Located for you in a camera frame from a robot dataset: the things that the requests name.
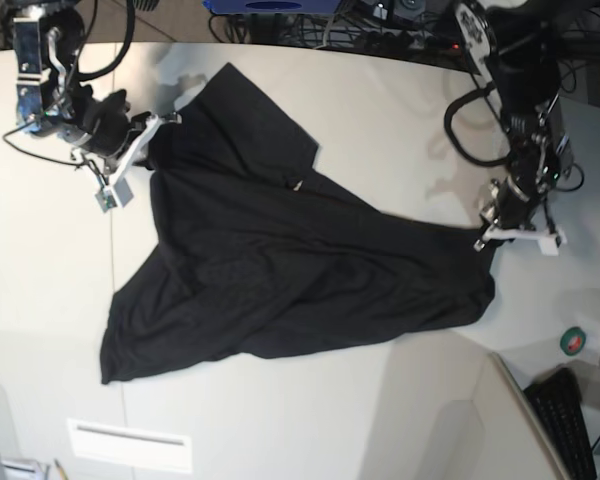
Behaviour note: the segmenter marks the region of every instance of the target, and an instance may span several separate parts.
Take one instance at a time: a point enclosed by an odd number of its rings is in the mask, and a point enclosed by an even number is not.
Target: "black shirt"
[[[382,214],[232,65],[151,143],[159,243],[114,295],[102,382],[466,325],[494,296],[477,230]]]

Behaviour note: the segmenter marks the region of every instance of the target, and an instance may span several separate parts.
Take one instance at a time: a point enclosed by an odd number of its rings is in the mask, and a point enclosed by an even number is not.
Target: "floor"
[[[82,0],[78,5],[85,23],[89,22],[92,9],[93,0]],[[133,40],[215,43],[216,40],[207,27],[209,16],[209,11],[202,6],[201,0],[162,0],[153,12],[136,12]],[[89,41],[122,41],[125,19],[125,0],[99,0],[98,17]]]

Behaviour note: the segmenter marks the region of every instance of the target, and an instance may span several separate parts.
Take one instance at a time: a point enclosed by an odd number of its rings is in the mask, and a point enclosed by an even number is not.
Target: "white vent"
[[[191,473],[191,438],[68,419],[76,457],[131,467]]]

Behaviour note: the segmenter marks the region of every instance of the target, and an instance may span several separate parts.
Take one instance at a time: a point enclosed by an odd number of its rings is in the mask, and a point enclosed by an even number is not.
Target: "table surface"
[[[113,44],[89,46],[82,68],[95,70],[107,63],[116,48]],[[113,74],[94,83],[95,94],[103,98],[125,88],[132,114],[144,110],[166,113],[191,100],[227,62],[317,140],[318,171],[371,205],[424,221],[462,226],[479,223],[479,197],[494,172],[460,159],[442,129],[446,106],[472,88],[463,73],[280,47],[134,44]],[[13,128],[14,107],[15,57],[0,53],[0,135]],[[458,351],[449,347],[453,355],[476,364],[476,344],[500,352],[520,383],[569,361],[559,351],[558,341],[571,326],[579,325],[588,334],[588,349],[572,363],[574,366],[587,375],[595,373],[591,364],[600,351],[600,111],[573,102],[565,102],[563,109],[576,157],[587,173],[585,186],[578,193],[561,195],[555,202],[556,220],[569,243],[557,258],[542,257],[533,243],[518,241],[501,248],[492,269],[497,286],[495,301],[478,323],[455,329],[454,335],[470,340],[467,345],[472,347]],[[491,158],[502,149],[503,139],[480,103],[462,111],[455,128],[463,144],[477,156]],[[56,139],[21,137],[17,141],[56,158],[68,156],[69,147]],[[321,431],[324,441],[341,442],[341,451],[324,454],[347,458],[352,451],[364,450],[367,437],[361,439],[355,430],[358,427],[351,425],[352,418],[364,424],[360,428],[370,429],[371,420],[366,416],[372,416],[369,412],[382,405],[379,395],[384,391],[387,371],[397,362],[398,374],[401,364],[417,364],[435,354],[444,346],[439,343],[442,337],[422,334],[402,339],[395,345],[406,342],[408,353],[405,348],[397,357],[391,343],[276,362],[242,355],[214,366],[124,386],[97,386],[97,352],[111,293],[124,285],[156,243],[149,176],[149,172],[134,170],[129,177],[135,195],[132,203],[103,215],[85,174],[26,158],[0,141],[0,399],[6,398],[5,391],[10,398],[22,399],[0,402],[4,407],[0,416],[11,416],[16,424],[13,429],[18,430],[17,436],[0,433],[2,449],[34,454],[50,451],[51,440],[26,432],[44,428],[50,438],[64,435],[61,422],[42,423],[47,416],[177,431],[185,421],[181,415],[169,417],[168,413],[161,416],[156,412],[208,411],[218,402],[225,407],[222,413],[194,415],[186,420],[187,428],[204,428],[226,438],[236,423],[247,429],[268,428],[257,420],[245,425],[249,409],[251,413],[260,409],[280,422],[289,421],[284,402],[272,405],[263,402],[263,396],[275,396],[286,389],[285,401],[296,405],[299,399],[307,400],[306,392],[332,385],[337,395],[320,400],[310,397],[313,421],[331,426]],[[14,358],[31,362],[9,361]],[[441,375],[452,383],[449,371],[441,371]],[[240,377],[249,383],[248,389],[246,383],[236,384]],[[47,395],[40,386],[49,382],[54,388],[60,385],[72,392],[71,400]],[[404,382],[401,388],[408,390]],[[272,390],[272,385],[280,390]],[[210,388],[215,396],[201,395]],[[242,396],[240,407],[231,402],[236,396]],[[353,397],[355,407],[342,404],[344,398]],[[148,404],[149,399],[155,404]],[[276,440],[279,433],[269,433],[272,445],[282,441]],[[200,449],[207,449],[205,458],[215,458],[202,467],[206,472],[220,468],[217,456],[232,446],[245,450],[241,454],[244,458],[257,457],[245,439],[239,444],[217,443],[213,436],[198,440]],[[307,458],[320,464],[322,454],[312,451],[311,455]],[[304,459],[276,460],[287,466],[293,461]],[[77,470],[86,472],[80,478],[100,474],[104,478],[130,478],[128,468],[107,466],[105,470],[93,463],[75,464]],[[240,472],[222,468],[225,476],[217,478],[240,478]],[[354,465],[347,475],[341,471],[327,474],[355,478],[353,472],[358,470],[360,465]],[[308,478],[311,473],[299,471],[302,474],[298,478]],[[151,477],[143,475],[143,480]]]

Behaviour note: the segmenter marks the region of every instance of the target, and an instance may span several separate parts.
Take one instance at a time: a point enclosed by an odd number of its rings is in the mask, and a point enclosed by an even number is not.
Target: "black garment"
[[[159,243],[113,298],[103,383],[466,325],[493,299],[476,230],[384,215],[315,172],[316,143],[233,66],[180,113],[151,143]]]

